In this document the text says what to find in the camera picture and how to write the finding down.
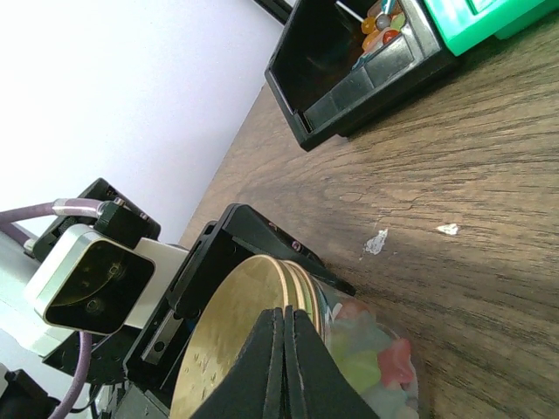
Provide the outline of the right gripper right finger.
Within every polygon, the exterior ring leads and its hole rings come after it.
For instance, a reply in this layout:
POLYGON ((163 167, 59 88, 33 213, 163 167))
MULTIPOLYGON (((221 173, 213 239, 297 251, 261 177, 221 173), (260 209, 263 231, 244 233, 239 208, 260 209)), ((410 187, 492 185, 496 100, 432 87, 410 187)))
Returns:
POLYGON ((343 378, 307 313, 288 306, 284 325, 284 417, 376 418, 343 378))

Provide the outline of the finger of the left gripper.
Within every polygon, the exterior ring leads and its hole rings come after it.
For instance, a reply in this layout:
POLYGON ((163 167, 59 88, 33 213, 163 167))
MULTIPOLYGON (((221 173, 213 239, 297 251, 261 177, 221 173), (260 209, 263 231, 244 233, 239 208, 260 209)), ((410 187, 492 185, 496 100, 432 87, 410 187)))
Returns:
POLYGON ((282 230, 253 207, 244 203, 228 205, 222 215, 222 229, 251 254, 266 254, 302 266, 323 283, 355 296, 356 289, 331 272, 321 259, 300 240, 282 230))

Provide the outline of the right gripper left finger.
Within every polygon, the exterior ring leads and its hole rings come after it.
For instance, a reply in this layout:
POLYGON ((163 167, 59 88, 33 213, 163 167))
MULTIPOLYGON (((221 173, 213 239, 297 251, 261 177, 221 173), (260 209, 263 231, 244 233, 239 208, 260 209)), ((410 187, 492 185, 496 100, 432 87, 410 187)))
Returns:
POLYGON ((231 370, 195 418, 281 418, 285 408, 284 314, 266 309, 258 317, 231 370))

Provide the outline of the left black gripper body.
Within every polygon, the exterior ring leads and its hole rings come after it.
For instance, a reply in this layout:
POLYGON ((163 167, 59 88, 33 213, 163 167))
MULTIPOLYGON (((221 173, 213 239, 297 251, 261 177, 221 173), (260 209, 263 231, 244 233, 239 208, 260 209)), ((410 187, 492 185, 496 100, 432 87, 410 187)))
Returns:
MULTIPOLYGON (((142 328, 124 325, 109 335, 90 333, 87 379, 92 386, 93 417, 168 416, 180 360, 203 309, 226 275, 253 255, 222 229, 221 218, 208 223, 187 250, 188 255, 142 328)), ((159 241, 158 225, 148 222, 147 236, 159 241)), ((69 216, 66 229, 77 223, 91 225, 93 221, 85 223, 69 216)), ((43 252, 41 263, 63 232, 43 252)), ((79 356, 79 333, 85 331, 68 330, 71 336, 48 355, 47 361, 72 372, 79 356)))

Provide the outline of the cream jar lid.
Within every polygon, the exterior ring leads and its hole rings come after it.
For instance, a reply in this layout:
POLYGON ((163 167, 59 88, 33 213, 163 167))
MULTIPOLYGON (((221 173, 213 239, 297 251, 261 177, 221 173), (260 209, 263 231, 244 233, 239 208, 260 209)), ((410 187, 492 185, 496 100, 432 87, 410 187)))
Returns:
POLYGON ((299 264, 257 255, 235 267, 205 307, 185 350, 172 403, 172 418, 189 418, 230 372, 265 309, 292 306, 322 327, 318 283, 299 264))

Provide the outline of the clear plastic jar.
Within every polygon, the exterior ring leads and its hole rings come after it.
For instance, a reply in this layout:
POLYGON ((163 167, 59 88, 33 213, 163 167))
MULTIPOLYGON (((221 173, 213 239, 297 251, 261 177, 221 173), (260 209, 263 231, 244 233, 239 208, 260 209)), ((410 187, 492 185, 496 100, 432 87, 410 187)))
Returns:
POLYGON ((419 418, 411 341, 361 300, 316 281, 321 336, 342 376, 381 418, 419 418))

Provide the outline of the black candy bin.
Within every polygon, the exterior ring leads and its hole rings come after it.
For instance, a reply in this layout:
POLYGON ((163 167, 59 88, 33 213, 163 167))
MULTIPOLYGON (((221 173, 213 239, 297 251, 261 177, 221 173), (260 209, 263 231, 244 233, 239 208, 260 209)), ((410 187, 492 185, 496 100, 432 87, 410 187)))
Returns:
POLYGON ((453 70, 458 59, 438 34, 426 4, 402 1, 405 22, 360 63, 365 39, 355 12, 371 1, 295 3, 265 76, 300 147, 350 136, 416 97, 453 70))

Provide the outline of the green candy bin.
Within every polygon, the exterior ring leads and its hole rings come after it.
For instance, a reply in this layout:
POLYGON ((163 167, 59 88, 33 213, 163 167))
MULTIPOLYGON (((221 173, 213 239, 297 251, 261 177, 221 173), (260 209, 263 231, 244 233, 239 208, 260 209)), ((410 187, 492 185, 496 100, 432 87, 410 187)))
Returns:
POLYGON ((558 0, 425 0, 455 56, 494 36, 507 39, 558 10, 558 0))

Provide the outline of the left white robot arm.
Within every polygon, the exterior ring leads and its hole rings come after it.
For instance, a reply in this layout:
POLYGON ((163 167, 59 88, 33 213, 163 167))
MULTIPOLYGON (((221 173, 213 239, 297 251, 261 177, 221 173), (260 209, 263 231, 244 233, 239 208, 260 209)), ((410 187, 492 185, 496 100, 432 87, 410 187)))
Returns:
POLYGON ((189 250, 159 231, 119 197, 1 215, 1 327, 73 377, 55 401, 3 371, 2 417, 64 418, 85 384, 113 388, 102 418, 369 416, 326 344, 352 285, 246 204, 189 250))

